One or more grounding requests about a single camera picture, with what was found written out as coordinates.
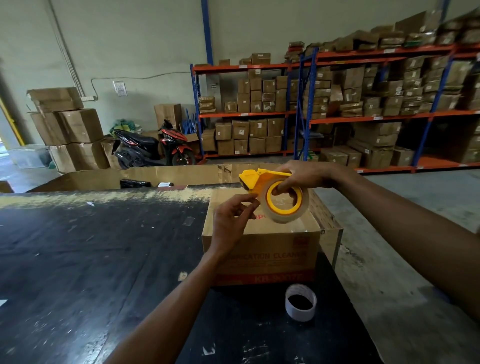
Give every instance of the white cardboard ring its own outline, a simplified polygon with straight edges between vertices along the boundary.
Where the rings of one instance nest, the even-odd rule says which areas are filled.
[[[296,294],[303,296],[307,300],[309,300],[312,304],[312,308],[310,310],[299,310],[298,308],[293,307],[288,298]],[[310,321],[315,316],[316,307],[317,296],[315,295],[315,292],[313,292],[307,286],[304,286],[303,284],[292,284],[290,287],[287,288],[287,291],[285,292],[285,309],[288,315],[295,321]]]

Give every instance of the person's left arm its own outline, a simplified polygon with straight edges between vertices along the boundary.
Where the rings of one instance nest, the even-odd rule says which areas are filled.
[[[259,206],[253,194],[237,194],[215,210],[212,244],[197,268],[121,342],[105,364],[175,363],[215,278]]]

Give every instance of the yellow tape core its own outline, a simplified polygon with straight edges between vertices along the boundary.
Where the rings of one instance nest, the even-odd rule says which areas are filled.
[[[273,183],[270,188],[268,189],[267,191],[267,196],[266,196],[266,200],[267,200],[267,205],[268,207],[275,213],[279,214],[279,215],[291,215],[295,212],[297,212],[297,210],[300,208],[301,206],[301,202],[302,202],[302,193],[301,193],[301,189],[298,188],[298,187],[293,187],[293,190],[295,191],[295,193],[297,194],[297,203],[295,204],[294,207],[292,207],[291,209],[289,210],[282,210],[278,207],[276,207],[274,205],[274,203],[272,202],[272,191],[275,187],[277,187],[279,184],[281,184],[282,181],[277,181],[275,183]]]

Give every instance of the person's right hand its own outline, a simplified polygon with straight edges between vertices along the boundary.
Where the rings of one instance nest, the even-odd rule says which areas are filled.
[[[273,195],[284,194],[291,187],[332,188],[339,173],[354,172],[345,166],[330,162],[300,162],[290,160],[277,169],[277,172],[292,173],[285,181],[272,191]]]

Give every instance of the person's left hand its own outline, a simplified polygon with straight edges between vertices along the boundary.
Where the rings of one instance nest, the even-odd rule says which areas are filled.
[[[253,212],[260,205],[256,197],[256,194],[236,194],[215,209],[212,244],[208,253],[216,256],[220,262],[238,244],[248,220],[256,219]]]

